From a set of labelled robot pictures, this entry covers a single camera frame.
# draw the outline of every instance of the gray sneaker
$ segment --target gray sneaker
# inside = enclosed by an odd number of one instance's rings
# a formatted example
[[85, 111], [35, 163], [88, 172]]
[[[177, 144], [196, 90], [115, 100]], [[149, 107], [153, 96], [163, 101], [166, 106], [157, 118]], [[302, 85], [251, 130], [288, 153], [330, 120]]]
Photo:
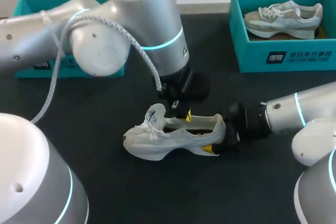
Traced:
[[290, 0], [274, 4], [245, 15], [246, 29], [252, 34], [270, 38], [278, 33], [300, 39], [314, 39], [315, 30], [322, 22], [322, 5], [300, 6]]

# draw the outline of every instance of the blue led ring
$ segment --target blue led ring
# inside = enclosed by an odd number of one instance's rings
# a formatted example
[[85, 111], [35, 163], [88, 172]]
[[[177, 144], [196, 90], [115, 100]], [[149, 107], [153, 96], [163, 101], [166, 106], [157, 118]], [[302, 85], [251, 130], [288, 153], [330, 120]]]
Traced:
[[174, 43], [181, 36], [182, 32], [183, 32], [183, 27], [181, 27], [180, 32], [173, 39], [171, 39], [170, 41], [168, 41], [168, 42], [166, 42], [164, 44], [155, 46], [155, 47], [142, 47], [142, 49], [148, 51], [148, 50], [156, 50], [156, 49], [161, 49], [161, 48], [167, 47], [170, 44]]

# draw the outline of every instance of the logo on box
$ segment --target logo on box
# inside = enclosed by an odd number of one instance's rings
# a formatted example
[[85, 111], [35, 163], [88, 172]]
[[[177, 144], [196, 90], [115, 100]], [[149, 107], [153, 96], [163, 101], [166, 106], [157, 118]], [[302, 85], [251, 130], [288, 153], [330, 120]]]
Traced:
[[50, 70], [51, 66], [48, 61], [43, 61], [40, 64], [33, 65], [35, 70]]
[[280, 64], [285, 59], [285, 51], [269, 52], [266, 64]]

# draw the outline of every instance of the white cylindrical robot base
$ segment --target white cylindrical robot base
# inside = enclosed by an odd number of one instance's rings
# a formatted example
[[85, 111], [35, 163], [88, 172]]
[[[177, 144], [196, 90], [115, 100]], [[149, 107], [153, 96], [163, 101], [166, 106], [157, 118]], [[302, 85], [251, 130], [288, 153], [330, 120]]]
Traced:
[[85, 190], [40, 129], [0, 114], [0, 152], [0, 223], [87, 223]]
[[336, 223], [336, 158], [334, 151], [310, 166], [294, 190], [295, 210], [302, 224]]

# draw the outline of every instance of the shoe sole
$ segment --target shoe sole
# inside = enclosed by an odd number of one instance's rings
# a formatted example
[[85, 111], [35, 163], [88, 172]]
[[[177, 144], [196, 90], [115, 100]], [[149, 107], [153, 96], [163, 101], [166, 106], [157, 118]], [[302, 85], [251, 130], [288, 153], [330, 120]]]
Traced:
[[275, 34], [280, 34], [280, 33], [284, 33], [284, 34], [289, 34], [290, 36], [293, 36], [295, 38], [299, 38], [299, 39], [315, 39], [315, 30], [295, 30], [295, 29], [286, 29], [286, 30], [278, 30], [278, 31], [258, 31], [258, 30], [254, 30], [251, 29], [249, 27], [246, 27], [246, 29], [260, 37], [260, 38], [270, 38], [272, 36], [274, 36]]
[[[167, 152], [161, 152], [161, 153], [157, 153], [157, 154], [138, 154], [138, 153], [130, 152], [125, 146], [124, 146], [124, 148], [125, 148], [126, 151], [128, 151], [128, 153], [132, 154], [133, 156], [141, 158], [141, 159], [145, 159], [145, 160], [150, 160], [150, 161], [160, 161], [166, 155], [168, 155], [170, 152], [177, 149], [177, 148], [175, 148], [175, 149], [169, 150]], [[200, 156], [218, 156], [218, 154], [207, 153], [207, 152], [203, 151], [201, 147], [198, 147], [198, 146], [197, 147], [183, 148], [183, 149], [186, 149], [186, 150], [192, 152], [193, 154], [200, 155]]]

